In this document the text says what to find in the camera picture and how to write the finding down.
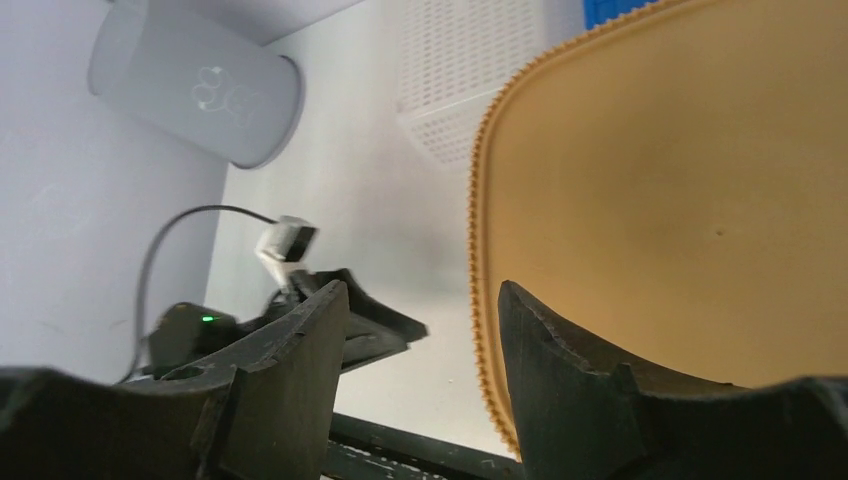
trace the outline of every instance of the white table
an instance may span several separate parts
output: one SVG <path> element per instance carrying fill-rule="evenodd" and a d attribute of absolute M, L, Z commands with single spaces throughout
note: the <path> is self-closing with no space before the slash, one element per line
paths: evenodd
<path fill-rule="evenodd" d="M 477 386 L 466 286 L 466 178 L 418 158 L 395 121 L 399 4 L 366 0 L 269 48 L 306 77 L 285 151 L 231 168 L 224 203 L 303 217 L 321 230 L 312 270 L 351 268 L 381 302 L 426 323 L 409 352 L 345 374 L 336 410 L 506 455 Z M 222 215 L 206 303 L 249 318 L 274 288 L 253 255 L 263 228 Z"/>

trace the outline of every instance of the black cable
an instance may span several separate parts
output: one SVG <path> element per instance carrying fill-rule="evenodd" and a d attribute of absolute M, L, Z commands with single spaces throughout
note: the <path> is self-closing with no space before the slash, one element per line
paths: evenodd
<path fill-rule="evenodd" d="M 144 317 L 145 317 L 145 302 L 147 300 L 147 287 L 150 283 L 150 273 L 153 270 L 153 261 L 156 258 L 156 252 L 159 250 L 159 247 L 162 245 L 162 241 L 165 240 L 165 236 L 174 227 L 180 220 L 193 215 L 195 213 L 200 212 L 208 212 L 208 211 L 224 211 L 224 212 L 236 212 L 241 213 L 243 215 L 247 215 L 248 217 L 255 218 L 256 220 L 260 220 L 265 223 L 276 223 L 276 221 L 260 215 L 256 212 L 252 212 L 245 208 L 234 207 L 231 205 L 204 205 L 202 207 L 195 207 L 189 210 L 180 213 L 179 215 L 173 217 L 168 220 L 168 223 L 162 226 L 159 229 L 159 232 L 156 233 L 156 236 L 153 237 L 153 241 L 150 243 L 150 246 L 147 247 L 147 253 L 144 255 L 144 261 L 141 264 L 141 272 L 138 277 L 138 286 L 136 287 L 135 292 L 135 332 L 134 332 L 134 351 L 132 363 L 130 364 L 129 370 L 127 373 L 118 381 L 118 383 L 124 383 L 135 374 L 138 369 L 138 364 L 141 362 L 141 351 L 144 343 Z"/>

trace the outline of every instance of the gray trash can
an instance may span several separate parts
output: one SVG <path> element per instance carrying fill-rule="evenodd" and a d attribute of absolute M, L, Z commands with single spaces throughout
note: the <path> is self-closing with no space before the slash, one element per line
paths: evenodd
<path fill-rule="evenodd" d="M 285 147 L 303 106 L 295 63 L 169 0 L 117 0 L 88 85 L 130 113 L 239 168 Z"/>

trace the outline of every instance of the white basket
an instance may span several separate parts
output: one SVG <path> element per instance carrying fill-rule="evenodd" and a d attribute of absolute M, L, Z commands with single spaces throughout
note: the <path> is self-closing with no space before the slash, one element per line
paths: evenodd
<path fill-rule="evenodd" d="M 468 168 L 480 119 L 533 57 L 582 33 L 581 0 L 406 0 L 398 121 L 424 157 Z"/>

